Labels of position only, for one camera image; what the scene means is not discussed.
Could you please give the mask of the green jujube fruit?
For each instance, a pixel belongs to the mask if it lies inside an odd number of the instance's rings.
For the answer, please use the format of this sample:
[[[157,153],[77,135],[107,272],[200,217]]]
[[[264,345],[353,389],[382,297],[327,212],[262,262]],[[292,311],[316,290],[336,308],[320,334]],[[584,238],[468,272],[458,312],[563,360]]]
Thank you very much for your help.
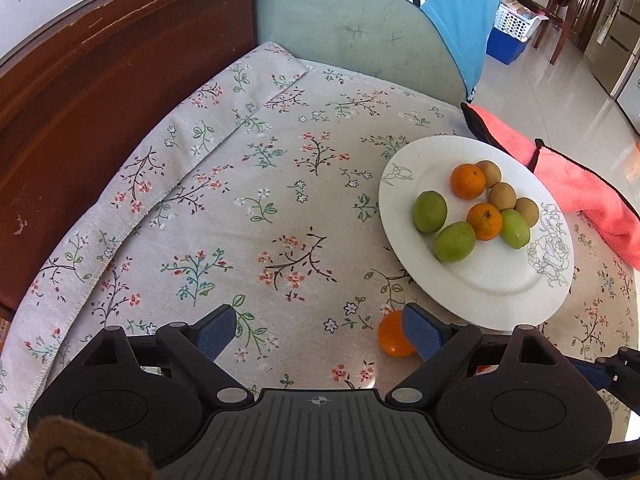
[[[513,249],[521,249],[530,241],[530,227],[522,214],[514,209],[501,211],[500,236]]]
[[[438,232],[445,224],[448,214],[446,200],[436,191],[424,191],[412,206],[412,221],[423,234]]]
[[[476,237],[472,226],[465,221],[451,223],[436,236],[433,255],[442,263],[455,263],[472,254]]]

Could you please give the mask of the orange tangerine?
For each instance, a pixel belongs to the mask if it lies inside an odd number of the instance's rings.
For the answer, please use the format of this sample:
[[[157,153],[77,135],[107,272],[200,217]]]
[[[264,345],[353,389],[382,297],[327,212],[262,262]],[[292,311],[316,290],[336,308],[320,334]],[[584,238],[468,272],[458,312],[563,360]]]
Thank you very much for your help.
[[[496,238],[502,229],[501,212],[490,203],[474,205],[466,214],[466,222],[472,226],[475,237],[483,242]]]
[[[486,375],[498,370],[498,365],[479,365],[474,373],[475,376]]]
[[[402,329],[402,311],[393,311],[378,324],[378,345],[393,358],[406,358],[416,353]]]

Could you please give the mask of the brown longan fruit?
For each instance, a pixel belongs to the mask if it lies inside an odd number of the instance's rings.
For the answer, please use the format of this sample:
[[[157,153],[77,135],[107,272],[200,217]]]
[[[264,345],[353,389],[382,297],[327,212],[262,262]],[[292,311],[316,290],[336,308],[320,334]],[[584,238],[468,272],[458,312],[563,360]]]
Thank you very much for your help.
[[[498,211],[503,211],[513,209],[518,196],[516,196],[514,188],[509,183],[498,182],[489,189],[487,200]]]
[[[502,180],[500,168],[491,160],[481,160],[476,164],[485,177],[485,188],[488,190]]]
[[[528,226],[536,226],[539,220],[538,205],[528,197],[520,197],[516,200],[514,209],[523,216]]]

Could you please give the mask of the white floral plate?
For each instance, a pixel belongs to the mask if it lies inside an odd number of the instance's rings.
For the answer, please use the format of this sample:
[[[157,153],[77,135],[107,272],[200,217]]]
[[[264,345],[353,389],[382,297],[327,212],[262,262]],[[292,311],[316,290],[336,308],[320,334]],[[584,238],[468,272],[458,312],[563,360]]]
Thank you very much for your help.
[[[498,148],[414,141],[387,163],[378,206],[390,247],[438,304],[488,330],[538,325],[567,300],[570,229],[551,193]]]

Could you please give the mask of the floral tablecloth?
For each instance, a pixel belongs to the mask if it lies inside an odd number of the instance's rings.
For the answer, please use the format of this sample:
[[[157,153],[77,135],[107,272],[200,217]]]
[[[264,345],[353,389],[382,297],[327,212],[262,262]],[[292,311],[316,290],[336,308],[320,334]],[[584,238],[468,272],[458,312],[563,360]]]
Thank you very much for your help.
[[[443,264],[411,220],[455,166],[488,159],[540,218],[530,243],[480,242]],[[263,44],[142,140],[43,261],[1,355],[1,460],[19,456],[32,404],[108,326],[128,335],[235,310],[218,364],[252,391],[375,388],[419,366],[378,345],[408,302],[445,322],[536,325],[591,361],[639,339],[634,271],[583,214],[474,140],[460,110]]]

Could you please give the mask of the orange on plate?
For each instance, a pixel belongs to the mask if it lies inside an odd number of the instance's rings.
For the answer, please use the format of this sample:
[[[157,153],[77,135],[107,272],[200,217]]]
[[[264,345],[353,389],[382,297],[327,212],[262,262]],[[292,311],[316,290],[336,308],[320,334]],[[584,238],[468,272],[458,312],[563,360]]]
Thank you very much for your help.
[[[451,171],[449,185],[455,196],[472,200],[485,191],[486,177],[479,166],[461,164]]]

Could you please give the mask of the pink towel black trim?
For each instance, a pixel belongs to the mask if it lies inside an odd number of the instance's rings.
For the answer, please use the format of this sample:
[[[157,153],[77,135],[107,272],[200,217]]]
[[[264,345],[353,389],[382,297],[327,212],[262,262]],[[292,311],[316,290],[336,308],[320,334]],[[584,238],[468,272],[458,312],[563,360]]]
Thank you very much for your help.
[[[524,165],[564,212],[581,212],[606,244],[634,269],[639,267],[639,215],[617,188],[580,162],[529,140],[479,106],[463,103],[468,128],[477,138]]]

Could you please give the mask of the brown plush sleeve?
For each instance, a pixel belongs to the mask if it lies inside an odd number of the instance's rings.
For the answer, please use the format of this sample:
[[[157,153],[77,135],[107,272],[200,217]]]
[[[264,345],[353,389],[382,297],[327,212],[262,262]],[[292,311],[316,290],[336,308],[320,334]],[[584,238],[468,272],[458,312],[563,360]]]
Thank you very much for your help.
[[[155,479],[142,448],[61,417],[41,419],[2,479]]]

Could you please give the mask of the dark wooden headboard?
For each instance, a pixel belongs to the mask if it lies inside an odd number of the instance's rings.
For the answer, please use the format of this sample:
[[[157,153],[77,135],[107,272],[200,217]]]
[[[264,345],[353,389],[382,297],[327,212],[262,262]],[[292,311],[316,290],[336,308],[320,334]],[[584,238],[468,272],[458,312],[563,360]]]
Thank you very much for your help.
[[[1,311],[141,139],[255,47],[254,0],[93,0],[1,69]]]

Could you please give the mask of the white small cabinet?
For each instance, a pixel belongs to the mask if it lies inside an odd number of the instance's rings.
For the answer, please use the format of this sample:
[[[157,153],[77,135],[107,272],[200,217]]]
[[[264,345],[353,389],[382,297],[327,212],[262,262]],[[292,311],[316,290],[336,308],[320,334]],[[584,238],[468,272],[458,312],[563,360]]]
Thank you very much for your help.
[[[617,97],[617,104],[637,133],[640,133],[640,62],[627,78],[624,88]]]

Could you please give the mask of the blue plastic bin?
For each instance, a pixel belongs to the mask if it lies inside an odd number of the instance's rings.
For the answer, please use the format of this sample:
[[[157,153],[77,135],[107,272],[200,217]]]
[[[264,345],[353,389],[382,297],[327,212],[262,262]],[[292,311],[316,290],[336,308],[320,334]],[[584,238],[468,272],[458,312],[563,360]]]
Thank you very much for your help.
[[[527,41],[520,41],[499,29],[491,29],[486,53],[504,65],[512,64],[528,46]]]

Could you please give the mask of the white plastic basket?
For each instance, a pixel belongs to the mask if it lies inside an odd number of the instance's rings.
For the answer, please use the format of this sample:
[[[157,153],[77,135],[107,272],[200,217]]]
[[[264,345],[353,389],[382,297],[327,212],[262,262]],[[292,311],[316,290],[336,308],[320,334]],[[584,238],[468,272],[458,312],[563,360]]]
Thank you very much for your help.
[[[545,19],[543,15],[535,14],[525,6],[514,8],[501,3],[495,16],[494,27],[518,41],[527,42]]]

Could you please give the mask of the grey refrigerator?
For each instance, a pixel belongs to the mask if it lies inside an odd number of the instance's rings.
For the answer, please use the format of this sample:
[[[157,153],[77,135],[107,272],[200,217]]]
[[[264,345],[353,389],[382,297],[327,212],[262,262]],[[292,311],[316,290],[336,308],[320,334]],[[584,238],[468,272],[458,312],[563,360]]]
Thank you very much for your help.
[[[616,100],[639,55],[639,0],[598,0],[585,50],[592,76]]]

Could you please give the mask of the green sofa cushion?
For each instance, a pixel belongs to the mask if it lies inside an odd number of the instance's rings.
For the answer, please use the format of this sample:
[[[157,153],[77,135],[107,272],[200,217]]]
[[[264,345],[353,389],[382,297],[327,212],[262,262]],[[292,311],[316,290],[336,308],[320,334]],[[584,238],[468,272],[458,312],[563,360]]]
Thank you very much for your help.
[[[428,17],[405,0],[255,0],[257,41],[458,105],[462,76]]]

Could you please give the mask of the wooden chair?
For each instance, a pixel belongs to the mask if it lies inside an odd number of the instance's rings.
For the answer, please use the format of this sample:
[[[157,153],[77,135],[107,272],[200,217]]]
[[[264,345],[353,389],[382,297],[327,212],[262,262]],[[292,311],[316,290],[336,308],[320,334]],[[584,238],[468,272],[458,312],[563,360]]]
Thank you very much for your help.
[[[558,42],[549,60],[551,65],[554,65],[560,57],[567,39],[570,36],[577,10],[578,0],[549,0],[548,6],[541,10],[544,20],[538,27],[533,47],[537,49],[541,45],[550,25],[556,25],[560,29]]]

